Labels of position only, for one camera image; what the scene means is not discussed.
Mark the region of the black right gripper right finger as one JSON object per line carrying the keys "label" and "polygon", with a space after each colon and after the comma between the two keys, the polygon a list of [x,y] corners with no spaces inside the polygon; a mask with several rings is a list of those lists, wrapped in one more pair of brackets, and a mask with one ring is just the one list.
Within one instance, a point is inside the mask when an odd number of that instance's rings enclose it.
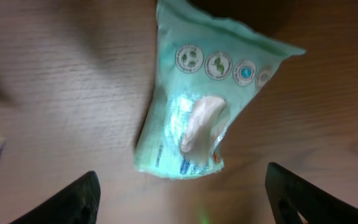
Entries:
{"label": "black right gripper right finger", "polygon": [[281,165],[268,164],[265,189],[276,223],[353,224],[358,208],[319,189]]}

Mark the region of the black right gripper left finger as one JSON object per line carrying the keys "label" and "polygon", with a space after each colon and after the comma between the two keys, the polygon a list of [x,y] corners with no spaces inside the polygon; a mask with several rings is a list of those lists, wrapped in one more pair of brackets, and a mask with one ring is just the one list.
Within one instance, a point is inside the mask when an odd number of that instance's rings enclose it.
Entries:
{"label": "black right gripper left finger", "polygon": [[89,171],[12,224],[95,224],[101,188]]}

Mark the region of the green tissue pack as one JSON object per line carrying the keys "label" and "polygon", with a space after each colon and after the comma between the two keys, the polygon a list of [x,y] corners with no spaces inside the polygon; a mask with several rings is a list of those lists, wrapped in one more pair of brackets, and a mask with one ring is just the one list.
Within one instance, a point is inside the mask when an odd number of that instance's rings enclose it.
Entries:
{"label": "green tissue pack", "polygon": [[135,168],[169,179],[219,172],[228,127],[280,64],[304,50],[187,1],[159,1],[156,18],[155,89]]}

